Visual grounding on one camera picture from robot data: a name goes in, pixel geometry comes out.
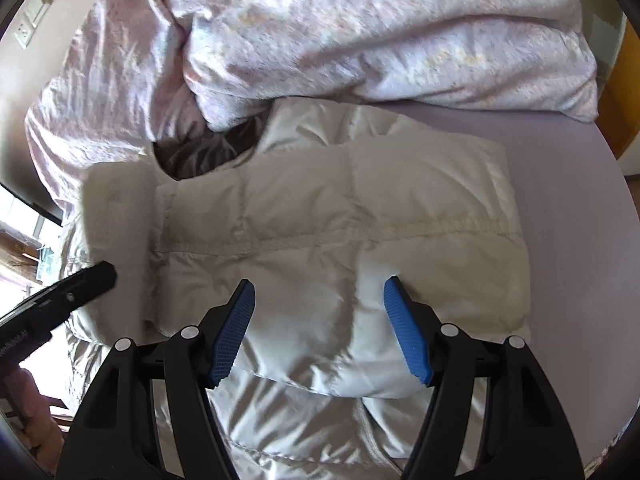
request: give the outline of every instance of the blue rubber grip pad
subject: blue rubber grip pad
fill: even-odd
[[[410,372],[418,377],[422,384],[428,384],[433,375],[429,366],[429,346],[422,338],[408,305],[402,299],[400,291],[391,279],[385,282],[383,298],[386,314],[394,327],[396,338],[400,343],[404,360]]]
[[[232,305],[222,330],[213,344],[213,362],[209,371],[209,379],[214,386],[218,386],[220,381],[231,372],[254,308],[255,287],[251,282],[248,282]]]

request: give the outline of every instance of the electrical outlet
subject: electrical outlet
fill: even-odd
[[[31,24],[24,15],[21,15],[20,23],[18,24],[18,30],[15,31],[15,37],[22,48],[27,48],[35,29],[31,27]]]

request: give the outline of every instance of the bedsheet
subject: bedsheet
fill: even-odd
[[[640,396],[640,222],[605,139],[560,114],[385,108],[505,147],[529,250],[530,345],[588,463]]]
[[[194,167],[211,170],[257,139],[254,125],[228,129],[280,96],[589,121],[596,65],[581,21],[579,0],[99,0],[28,112],[28,141],[68,216],[90,165],[155,142],[173,171],[206,138]]]

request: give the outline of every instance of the quilted puffer jacket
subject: quilted puffer jacket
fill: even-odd
[[[210,393],[242,480],[397,478],[430,392],[402,356],[383,284],[474,337],[528,337],[529,268],[501,146],[378,108],[287,98],[250,156],[174,182],[152,158],[93,166],[61,274],[106,259],[116,289],[68,323],[71,405],[117,338],[197,324],[242,278],[257,301]],[[162,384],[167,467],[179,472]],[[459,470],[472,465],[477,384]]]

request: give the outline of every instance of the wall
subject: wall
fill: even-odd
[[[618,159],[622,173],[629,175],[640,174],[640,136],[636,136],[626,152]]]
[[[26,50],[14,37],[19,14],[0,38],[0,182],[50,211],[55,206],[31,162],[24,117],[60,70],[73,34],[94,1],[53,0]]]

